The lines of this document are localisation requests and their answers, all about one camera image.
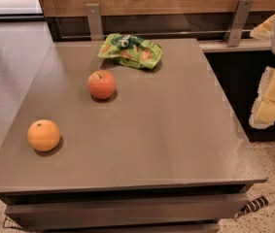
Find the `orange fruit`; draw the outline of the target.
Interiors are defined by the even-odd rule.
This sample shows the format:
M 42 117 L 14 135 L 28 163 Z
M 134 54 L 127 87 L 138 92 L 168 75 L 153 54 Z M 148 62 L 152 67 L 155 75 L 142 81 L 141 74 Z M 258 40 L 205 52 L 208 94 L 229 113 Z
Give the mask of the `orange fruit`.
M 29 145 L 38 151 L 54 149 L 60 141 L 59 127 L 51 120 L 41 119 L 33 122 L 27 131 Z

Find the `green snack bag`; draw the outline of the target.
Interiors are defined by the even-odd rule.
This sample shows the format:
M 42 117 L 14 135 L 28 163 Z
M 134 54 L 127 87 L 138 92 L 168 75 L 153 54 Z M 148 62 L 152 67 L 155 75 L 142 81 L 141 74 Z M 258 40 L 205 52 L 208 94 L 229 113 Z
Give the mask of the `green snack bag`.
M 153 70 L 162 58 L 162 49 L 149 40 L 115 33 L 106 38 L 97 56 L 111 58 L 122 66 Z

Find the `red apple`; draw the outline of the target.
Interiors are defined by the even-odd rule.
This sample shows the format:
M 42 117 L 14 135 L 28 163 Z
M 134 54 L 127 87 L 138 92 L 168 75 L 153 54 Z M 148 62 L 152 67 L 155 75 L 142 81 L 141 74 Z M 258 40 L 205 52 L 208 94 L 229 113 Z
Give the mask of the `red apple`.
M 93 97 L 105 100 L 116 91 L 116 79 L 109 71 L 98 70 L 89 76 L 87 86 Z

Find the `right metal bracket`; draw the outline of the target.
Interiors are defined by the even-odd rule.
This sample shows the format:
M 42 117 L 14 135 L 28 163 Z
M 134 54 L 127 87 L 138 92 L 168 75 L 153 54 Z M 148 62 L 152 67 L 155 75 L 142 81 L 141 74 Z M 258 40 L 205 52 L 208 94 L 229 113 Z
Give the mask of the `right metal bracket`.
M 229 47 L 237 47 L 242 38 L 242 32 L 254 0 L 239 0 L 230 25 L 223 36 L 223 41 Z

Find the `metal bracket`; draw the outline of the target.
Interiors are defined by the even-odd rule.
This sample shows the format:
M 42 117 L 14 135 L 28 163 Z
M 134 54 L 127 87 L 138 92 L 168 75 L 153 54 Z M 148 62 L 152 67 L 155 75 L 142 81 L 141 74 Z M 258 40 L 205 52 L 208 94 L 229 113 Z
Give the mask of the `metal bracket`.
M 98 3 L 86 3 L 86 17 L 92 41 L 104 39 L 100 6 Z
M 242 32 L 254 0 L 239 0 L 230 25 L 223 36 L 223 41 L 229 47 L 237 47 L 242 38 Z

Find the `left metal bracket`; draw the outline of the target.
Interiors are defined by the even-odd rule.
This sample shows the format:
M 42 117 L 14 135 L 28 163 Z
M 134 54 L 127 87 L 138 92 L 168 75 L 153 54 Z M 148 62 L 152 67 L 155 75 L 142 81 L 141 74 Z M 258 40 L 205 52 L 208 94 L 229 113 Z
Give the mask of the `left metal bracket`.
M 86 17 L 92 41 L 104 39 L 100 6 L 98 3 L 86 3 Z

